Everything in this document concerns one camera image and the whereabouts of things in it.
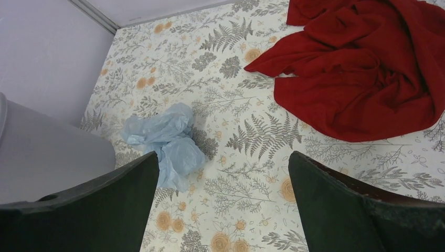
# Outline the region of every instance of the crumpled red blanket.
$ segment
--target crumpled red blanket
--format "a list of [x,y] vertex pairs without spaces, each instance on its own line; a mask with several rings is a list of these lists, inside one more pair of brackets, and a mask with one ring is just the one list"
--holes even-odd
[[245,67],[276,102],[330,137],[362,142],[432,126],[445,109],[445,11],[416,0],[291,0],[289,25]]

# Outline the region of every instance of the floral pattern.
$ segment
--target floral pattern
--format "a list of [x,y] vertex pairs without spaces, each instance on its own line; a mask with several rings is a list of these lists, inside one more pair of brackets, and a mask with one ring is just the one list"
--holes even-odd
[[385,190],[445,202],[445,115],[422,132],[343,142],[276,104],[273,78],[243,71],[302,30],[285,25],[288,4],[247,0],[118,30],[81,127],[113,143],[119,167],[141,155],[119,135],[124,120],[183,102],[207,156],[187,192],[156,190],[141,251],[308,251],[287,170],[292,150]]

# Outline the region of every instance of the blue plastic bag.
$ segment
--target blue plastic bag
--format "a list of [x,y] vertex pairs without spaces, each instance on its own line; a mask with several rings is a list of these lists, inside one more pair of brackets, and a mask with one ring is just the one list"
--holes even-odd
[[156,152],[158,187],[185,192],[189,187],[186,175],[201,168],[206,160],[192,140],[192,125],[192,109],[177,103],[151,118],[132,115],[125,121],[121,136],[144,154]]

